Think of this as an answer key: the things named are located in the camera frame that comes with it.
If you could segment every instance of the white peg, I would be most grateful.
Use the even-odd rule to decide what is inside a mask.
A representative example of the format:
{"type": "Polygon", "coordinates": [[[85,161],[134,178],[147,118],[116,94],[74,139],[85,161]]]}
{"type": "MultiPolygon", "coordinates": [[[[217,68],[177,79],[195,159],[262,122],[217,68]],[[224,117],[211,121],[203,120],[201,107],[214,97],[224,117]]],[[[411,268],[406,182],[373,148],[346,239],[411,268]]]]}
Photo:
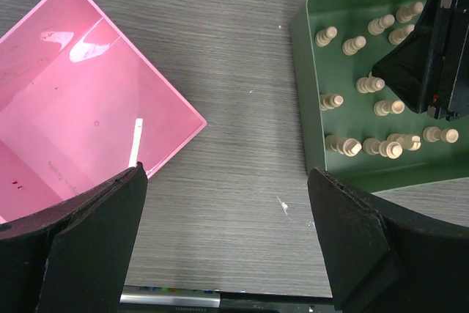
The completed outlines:
{"type": "Polygon", "coordinates": [[[368,23],[368,32],[374,36],[382,34],[385,29],[394,25],[394,16],[384,15],[381,18],[375,18],[368,23]]]}
{"type": "Polygon", "coordinates": [[[358,36],[346,40],[342,44],[342,51],[345,55],[357,54],[357,52],[366,45],[366,38],[364,36],[358,36]]]}
{"type": "Polygon", "coordinates": [[[370,155],[381,155],[390,159],[396,159],[402,155],[402,146],[397,142],[384,141],[377,139],[367,139],[363,143],[363,151],[370,155]]]}
{"type": "Polygon", "coordinates": [[[385,117],[388,114],[401,114],[404,109],[405,104],[400,100],[394,102],[380,100],[373,107],[374,113],[379,117],[385,117]]]}
{"type": "Polygon", "coordinates": [[[387,138],[388,141],[399,143],[405,150],[417,150],[421,147],[420,136],[392,133],[387,138]]]}
{"type": "Polygon", "coordinates": [[[332,110],[338,108],[344,102],[341,95],[320,95],[321,110],[332,110]]]}
{"type": "Polygon", "coordinates": [[[337,28],[334,26],[328,27],[316,33],[314,41],[319,47],[325,47],[337,35],[337,28]]]}
{"type": "Polygon", "coordinates": [[[347,157],[354,157],[361,151],[361,143],[356,139],[329,135],[325,138],[325,148],[347,157]]]}
{"type": "Polygon", "coordinates": [[[414,30],[415,26],[414,25],[407,25],[404,27],[401,27],[400,29],[395,29],[389,34],[389,43],[398,45],[401,44],[407,36],[412,33],[414,30]]]}
{"type": "Polygon", "coordinates": [[[446,143],[454,143],[459,138],[459,133],[453,128],[447,128],[440,130],[439,128],[432,126],[424,130],[424,140],[427,142],[443,141],[446,143]]]}
{"type": "Polygon", "coordinates": [[[416,1],[408,7],[401,7],[396,12],[396,19],[400,23],[406,23],[412,20],[412,18],[424,11],[424,3],[416,1]]]}
{"type": "Polygon", "coordinates": [[[374,93],[385,87],[385,82],[379,77],[362,77],[357,80],[355,87],[360,93],[374,93]]]}

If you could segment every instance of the black device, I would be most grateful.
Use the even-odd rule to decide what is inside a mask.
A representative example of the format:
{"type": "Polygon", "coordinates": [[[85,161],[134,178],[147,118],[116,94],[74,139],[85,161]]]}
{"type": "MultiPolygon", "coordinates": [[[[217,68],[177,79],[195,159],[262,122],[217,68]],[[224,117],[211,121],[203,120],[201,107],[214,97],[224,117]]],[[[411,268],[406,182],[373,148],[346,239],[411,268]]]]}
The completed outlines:
{"type": "Polygon", "coordinates": [[[469,228],[311,171],[309,198],[343,313],[469,312],[469,228]]]}
{"type": "Polygon", "coordinates": [[[118,313],[336,313],[331,298],[124,287],[118,313]]]}
{"type": "Polygon", "coordinates": [[[373,66],[415,113],[469,115],[469,0],[427,0],[414,31],[373,66]]]}
{"type": "Polygon", "coordinates": [[[87,192],[2,224],[0,312],[115,312],[147,182],[139,163],[87,192]]]}

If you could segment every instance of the pink container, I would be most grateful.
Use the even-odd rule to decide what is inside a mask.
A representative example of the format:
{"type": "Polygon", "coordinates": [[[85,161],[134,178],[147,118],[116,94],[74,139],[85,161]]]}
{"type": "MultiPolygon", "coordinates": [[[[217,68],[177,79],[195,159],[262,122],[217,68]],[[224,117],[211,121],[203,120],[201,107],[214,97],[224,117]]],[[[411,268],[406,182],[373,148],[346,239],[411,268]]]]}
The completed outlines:
{"type": "Polygon", "coordinates": [[[206,124],[93,0],[42,0],[0,39],[0,223],[151,177],[206,124]]]}

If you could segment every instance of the green tray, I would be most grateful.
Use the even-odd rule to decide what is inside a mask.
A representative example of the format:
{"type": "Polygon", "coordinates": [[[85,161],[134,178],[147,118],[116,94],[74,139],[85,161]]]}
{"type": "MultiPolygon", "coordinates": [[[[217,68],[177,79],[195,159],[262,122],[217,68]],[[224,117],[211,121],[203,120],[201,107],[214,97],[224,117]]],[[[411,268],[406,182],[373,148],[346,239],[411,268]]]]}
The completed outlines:
{"type": "Polygon", "coordinates": [[[315,167],[328,170],[368,192],[469,177],[468,118],[435,120],[407,107],[402,114],[378,117],[373,112],[374,103],[397,96],[388,87],[365,95],[355,89],[355,82],[368,76],[373,64],[395,48],[388,41],[389,33],[404,26],[396,21],[383,34],[371,36],[367,30],[370,20],[396,14],[400,7],[414,1],[426,0],[307,0],[293,19],[290,31],[308,172],[315,167]],[[329,45],[318,47],[314,35],[328,26],[335,26],[339,33],[329,45]],[[365,48],[356,55],[344,55],[342,43],[358,35],[366,38],[365,48]],[[320,111],[319,94],[329,93],[342,95],[344,104],[320,111]],[[391,133],[421,136],[427,126],[456,128],[459,140],[454,144],[428,143],[422,138],[419,150],[405,150],[394,160],[363,151],[350,158],[325,150],[324,137],[329,134],[363,143],[369,137],[384,141],[391,133]]]}

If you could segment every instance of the gray wooden table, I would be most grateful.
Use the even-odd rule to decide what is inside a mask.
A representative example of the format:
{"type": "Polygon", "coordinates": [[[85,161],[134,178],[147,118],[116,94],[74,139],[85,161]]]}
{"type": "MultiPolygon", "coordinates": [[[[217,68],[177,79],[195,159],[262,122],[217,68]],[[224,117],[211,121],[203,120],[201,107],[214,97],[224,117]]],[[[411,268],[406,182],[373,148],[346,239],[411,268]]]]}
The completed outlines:
{"type": "MultiPolygon", "coordinates": [[[[0,33],[38,1],[0,0],[0,33]]],[[[127,284],[330,296],[288,32],[305,0],[95,1],[209,124],[151,179],[127,284]]],[[[469,225],[468,186],[383,196],[469,225]]]]}

